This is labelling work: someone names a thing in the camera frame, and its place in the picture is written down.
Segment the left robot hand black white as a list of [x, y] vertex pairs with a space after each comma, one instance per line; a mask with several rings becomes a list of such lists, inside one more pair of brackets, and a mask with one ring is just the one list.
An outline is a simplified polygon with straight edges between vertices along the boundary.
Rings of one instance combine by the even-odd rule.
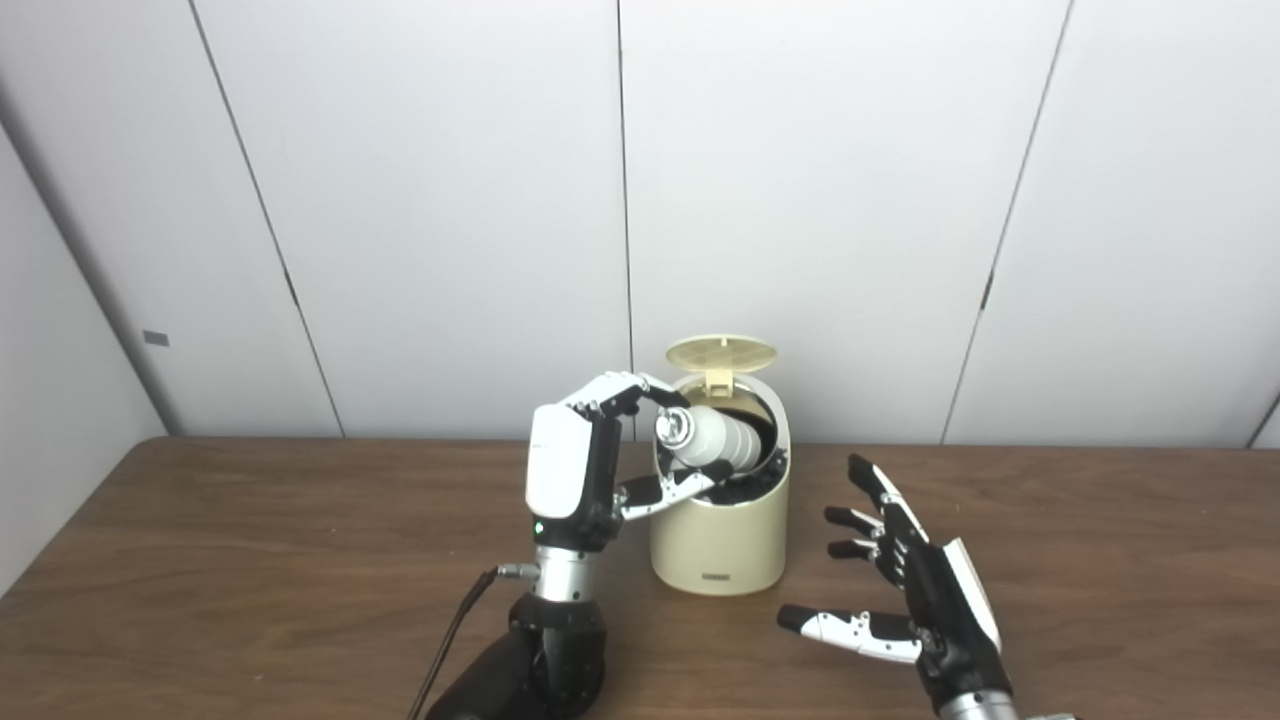
[[676, 388], [646, 373], [605, 372], [532, 416], [525, 484], [535, 544], [599, 553], [623, 524], [672, 509], [736, 474], [727, 459], [616, 484], [621, 419], [643, 400], [689, 409]]

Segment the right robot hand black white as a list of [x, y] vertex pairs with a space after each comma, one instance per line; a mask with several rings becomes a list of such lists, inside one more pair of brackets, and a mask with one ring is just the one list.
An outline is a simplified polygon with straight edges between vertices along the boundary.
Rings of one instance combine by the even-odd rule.
[[860, 656], [914, 666], [937, 719], [1018, 717], [995, 611], [963, 539], [932, 542], [900, 488], [860, 454], [849, 455], [847, 478], [876, 511], [826, 507], [829, 524], [856, 534], [831, 542], [827, 552], [874, 566], [902, 592], [906, 612], [785, 603], [776, 615], [778, 626]]

